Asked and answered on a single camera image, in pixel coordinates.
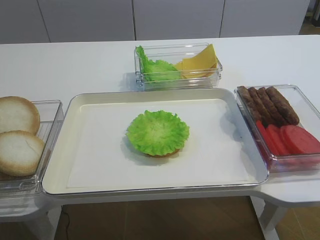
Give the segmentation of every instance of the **white table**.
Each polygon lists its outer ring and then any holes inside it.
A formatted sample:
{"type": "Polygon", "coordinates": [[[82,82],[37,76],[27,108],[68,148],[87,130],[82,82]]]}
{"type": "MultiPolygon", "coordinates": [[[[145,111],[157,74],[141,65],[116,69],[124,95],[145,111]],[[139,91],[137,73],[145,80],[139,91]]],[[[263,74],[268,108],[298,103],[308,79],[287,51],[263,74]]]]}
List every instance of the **white table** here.
{"type": "MultiPolygon", "coordinates": [[[[167,44],[213,43],[223,65],[219,87],[233,90],[239,85],[294,84],[320,110],[320,35],[208,38],[156,41],[38,43],[0,45],[0,96],[15,95],[31,101],[61,100],[66,111],[71,98],[81,93],[135,91],[134,47],[167,44]]],[[[219,196],[255,196],[252,202],[266,239],[278,239],[274,230],[287,208],[320,203],[320,173],[272,174],[268,182],[241,190],[187,193],[120,195],[112,197],[52,200],[34,197],[0,198],[0,221],[29,221],[38,236],[53,232],[59,206],[153,199],[219,196]],[[33,226],[52,208],[50,230],[33,226]]]]}

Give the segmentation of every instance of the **wooden floor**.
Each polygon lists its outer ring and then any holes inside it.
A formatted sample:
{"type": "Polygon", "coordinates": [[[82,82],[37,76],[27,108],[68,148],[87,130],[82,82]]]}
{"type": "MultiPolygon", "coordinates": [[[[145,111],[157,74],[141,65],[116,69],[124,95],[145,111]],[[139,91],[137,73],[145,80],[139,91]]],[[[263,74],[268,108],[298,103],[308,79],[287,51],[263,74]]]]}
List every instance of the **wooden floor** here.
{"type": "MultiPolygon", "coordinates": [[[[305,21],[300,34],[320,34],[320,28],[305,21]]],[[[79,204],[63,211],[55,240],[264,239],[248,197],[79,204]]],[[[280,240],[320,240],[320,207],[290,209],[276,230],[280,240]]],[[[16,222],[0,223],[0,239],[36,240],[16,222]]]]}

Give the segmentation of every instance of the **food container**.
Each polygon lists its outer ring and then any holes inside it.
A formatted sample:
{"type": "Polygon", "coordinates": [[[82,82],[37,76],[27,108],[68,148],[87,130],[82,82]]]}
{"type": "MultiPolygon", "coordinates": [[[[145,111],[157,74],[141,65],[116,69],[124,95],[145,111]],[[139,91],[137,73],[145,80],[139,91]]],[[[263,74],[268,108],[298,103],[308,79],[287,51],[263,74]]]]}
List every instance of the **food container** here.
{"type": "MultiPolygon", "coordinates": [[[[185,58],[192,58],[202,50],[204,50],[208,43],[196,44],[179,44],[179,45],[162,45],[162,46],[142,46],[145,55],[153,61],[163,60],[171,64],[177,64],[185,58]]],[[[179,71],[181,75],[188,75],[189,78],[182,78],[176,80],[159,80],[147,81],[152,77],[168,77],[172,74],[177,74],[176,71],[172,72],[153,72],[143,73],[143,64],[140,57],[134,50],[135,61],[135,76],[136,83],[139,90],[154,91],[154,90],[168,90],[168,89],[190,89],[190,88],[214,88],[218,85],[221,79],[221,71],[223,67],[221,63],[217,62],[216,68],[197,69],[191,71],[179,71]]]]}
{"type": "Polygon", "coordinates": [[[33,175],[15,177],[0,173],[0,195],[35,193],[45,173],[49,157],[61,129],[64,115],[62,103],[59,100],[33,102],[40,115],[40,127],[36,136],[45,143],[37,169],[33,175]]]}
{"type": "MultiPolygon", "coordinates": [[[[256,89],[261,87],[268,88],[270,86],[255,86],[256,89]]],[[[299,126],[306,129],[316,139],[320,140],[320,113],[301,92],[301,90],[295,85],[274,85],[274,87],[288,100],[296,114],[299,116],[299,126]]],[[[237,104],[240,111],[246,120],[261,156],[268,163],[270,172],[291,172],[320,169],[320,153],[289,156],[273,155],[267,147],[265,140],[258,130],[256,123],[238,90],[236,89],[234,92],[236,93],[237,104]]]]}

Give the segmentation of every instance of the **tomato slice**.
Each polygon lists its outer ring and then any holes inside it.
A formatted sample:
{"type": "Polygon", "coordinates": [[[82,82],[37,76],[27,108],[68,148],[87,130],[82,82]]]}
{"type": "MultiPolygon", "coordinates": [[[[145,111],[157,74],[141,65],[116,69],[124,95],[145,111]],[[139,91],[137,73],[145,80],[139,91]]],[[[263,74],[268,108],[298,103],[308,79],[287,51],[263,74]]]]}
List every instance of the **tomato slice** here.
{"type": "Polygon", "coordinates": [[[280,128],[280,136],[293,154],[320,153],[320,142],[299,126],[282,126],[280,128]]]}
{"type": "Polygon", "coordinates": [[[287,146],[284,144],[284,142],[280,137],[280,128],[270,124],[266,128],[266,132],[268,133],[275,148],[278,150],[280,156],[287,156],[291,154],[291,152],[289,151],[289,149],[287,148],[287,146]]]}
{"type": "Polygon", "coordinates": [[[257,128],[259,129],[266,145],[268,146],[270,152],[273,154],[273,155],[276,155],[278,156],[279,155],[279,152],[277,150],[277,148],[275,147],[274,143],[272,142],[272,140],[270,139],[265,127],[263,126],[263,124],[261,123],[261,121],[256,121],[256,126],[257,128]]]}

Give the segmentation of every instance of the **green lettuce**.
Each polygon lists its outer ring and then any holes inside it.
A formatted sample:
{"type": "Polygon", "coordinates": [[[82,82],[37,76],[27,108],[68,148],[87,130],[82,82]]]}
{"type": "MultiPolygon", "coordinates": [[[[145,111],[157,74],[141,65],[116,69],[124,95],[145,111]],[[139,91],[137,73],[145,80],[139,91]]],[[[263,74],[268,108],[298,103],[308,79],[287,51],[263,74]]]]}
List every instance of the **green lettuce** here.
{"type": "Polygon", "coordinates": [[[175,66],[164,60],[152,61],[148,59],[142,46],[136,48],[136,52],[141,59],[142,71],[147,82],[179,80],[180,72],[175,66]]]}
{"type": "Polygon", "coordinates": [[[185,146],[189,127],[177,114],[146,110],[132,121],[126,135],[136,150],[163,156],[185,146]]]}

